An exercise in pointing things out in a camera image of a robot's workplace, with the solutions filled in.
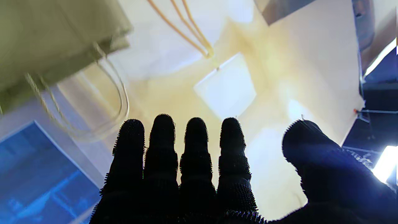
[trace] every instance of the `bag handle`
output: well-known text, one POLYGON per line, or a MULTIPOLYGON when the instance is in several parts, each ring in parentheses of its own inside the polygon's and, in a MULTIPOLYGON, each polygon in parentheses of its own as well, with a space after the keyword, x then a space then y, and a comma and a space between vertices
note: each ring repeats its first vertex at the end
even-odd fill
POLYGON ((118 95, 119 95, 119 101, 120 101, 120 108, 118 111, 118 114, 112 118, 110 122, 107 122, 105 124, 102 124, 98 129, 95 131, 83 131, 78 128, 75 128, 64 116, 62 111, 59 108, 59 105, 54 97, 53 92, 47 85, 47 83, 44 81, 43 77, 39 75, 40 82, 44 86, 45 90, 49 93, 51 100, 61 118, 64 124, 59 122, 58 119, 55 118, 53 113, 49 110, 48 105, 40 93, 40 90, 38 86, 36 85, 35 81, 33 80, 32 76, 29 73, 25 74, 25 79, 29 83, 30 87, 34 91, 37 99, 39 99, 44 111, 46 114, 49 116, 49 118, 57 124, 62 130, 64 130, 66 133, 68 133, 70 136, 77 140, 81 141, 88 141, 88 142, 93 142, 93 141, 98 141, 103 139, 104 137, 108 136, 110 133, 115 132, 119 129, 120 124, 128 118, 129 115, 129 110, 130 110, 130 102, 129 98, 127 95, 127 91, 123 82, 122 77, 119 75, 117 72, 116 68, 114 67, 113 63, 107 58, 106 53, 99 47, 97 43, 94 43, 94 48, 98 51, 98 53, 105 59, 107 64, 111 67, 114 76, 113 77, 111 74, 109 74, 102 65, 98 63, 98 60, 96 61, 97 65, 100 67, 102 71, 108 76, 108 78, 111 80, 113 85, 116 87, 118 95))

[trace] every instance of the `light fixture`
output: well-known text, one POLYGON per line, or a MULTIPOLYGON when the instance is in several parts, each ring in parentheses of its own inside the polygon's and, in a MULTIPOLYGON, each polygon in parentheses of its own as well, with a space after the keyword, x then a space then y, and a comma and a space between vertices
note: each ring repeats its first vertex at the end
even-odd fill
POLYGON ((397 38, 395 38, 391 43, 389 43, 377 56, 377 58, 373 61, 373 63, 369 66, 368 69, 366 69, 364 78, 369 75, 378 65, 379 63, 383 60, 384 57, 387 56, 388 53, 390 53, 394 48, 397 47, 397 38))
POLYGON ((241 115, 256 97, 249 68, 241 53, 208 74, 194 90, 220 120, 241 115))
POLYGON ((386 183, 396 165, 398 165, 398 147, 387 146, 372 172, 377 179, 386 183))

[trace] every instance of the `wire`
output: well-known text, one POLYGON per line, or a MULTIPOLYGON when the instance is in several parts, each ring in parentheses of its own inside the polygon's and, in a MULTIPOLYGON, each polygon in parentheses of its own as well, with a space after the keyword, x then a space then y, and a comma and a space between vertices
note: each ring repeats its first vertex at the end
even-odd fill
POLYGON ((187 3, 185 0, 183 1, 185 10, 187 11, 188 18, 192 22, 193 26, 195 27, 196 31, 199 33, 196 34, 192 27, 187 23, 187 21, 183 18, 181 12, 179 11, 177 4, 175 3, 174 0, 171 0, 175 10, 177 11, 177 14, 179 15, 180 19, 182 22, 188 27, 188 29, 192 32, 192 34, 198 39, 198 41, 205 47, 205 49, 208 51, 206 53, 202 48, 200 48, 197 44, 195 44, 189 37, 187 37, 184 33, 182 33, 174 24, 172 24, 166 16, 160 11, 160 9, 155 5, 155 3, 152 0, 147 0, 148 3, 152 6, 152 8, 158 13, 158 15, 174 30, 176 31, 183 39, 185 39, 189 44, 191 44, 194 48, 196 48, 198 51, 201 52, 201 54, 206 58, 209 59, 213 57, 214 55, 214 50, 211 47, 210 43, 207 41, 207 39, 204 37, 203 33, 200 31, 199 27, 196 25, 195 21, 193 20, 191 16, 191 12, 189 11, 189 8, 187 6, 187 3))

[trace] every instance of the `bright light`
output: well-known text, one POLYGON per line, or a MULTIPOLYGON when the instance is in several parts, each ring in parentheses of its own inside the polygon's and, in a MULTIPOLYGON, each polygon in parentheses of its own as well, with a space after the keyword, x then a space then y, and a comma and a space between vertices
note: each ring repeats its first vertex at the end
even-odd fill
POLYGON ((256 97, 256 91, 241 53, 234 55, 194 86, 195 92, 223 120, 242 114, 256 97))
POLYGON ((377 179, 386 183, 396 165, 398 165, 398 147, 387 146, 372 172, 377 179))
POLYGON ((385 47, 380 54, 377 56, 375 61, 369 66, 368 69, 366 69, 366 73, 364 78, 369 75, 378 65, 379 63, 383 60, 385 56, 387 56, 388 53, 390 53, 394 48, 397 47, 397 38, 395 38, 391 43, 385 47))

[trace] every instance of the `finger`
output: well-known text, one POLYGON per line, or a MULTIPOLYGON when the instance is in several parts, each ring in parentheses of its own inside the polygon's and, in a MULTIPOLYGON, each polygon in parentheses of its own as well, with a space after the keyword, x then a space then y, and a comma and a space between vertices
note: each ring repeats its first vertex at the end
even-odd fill
POLYGON ((127 120, 120 128, 101 196, 114 191, 132 191, 140 185, 143 153, 144 126, 139 120, 127 120))
POLYGON ((292 124, 283 137, 282 150, 301 176, 309 203, 333 202, 356 210, 361 217, 393 217, 392 190, 315 123, 298 120, 292 124))
POLYGON ((154 120, 149 148, 145 155, 145 206, 159 215, 178 212, 177 153, 174 151, 175 127, 169 115, 154 120))
POLYGON ((211 182, 212 165, 207 149, 204 121, 192 118, 185 131, 185 150, 181 155, 181 212, 211 215, 215 212, 215 188, 211 182))
POLYGON ((250 186, 246 144, 239 122, 235 118, 223 121, 220 137, 219 186, 217 197, 222 210, 255 211, 257 209, 250 186))
POLYGON ((144 126, 139 120, 128 120, 120 128, 113 149, 114 159, 90 224, 127 222, 140 215, 140 204, 132 202, 141 199, 143 153, 144 126))

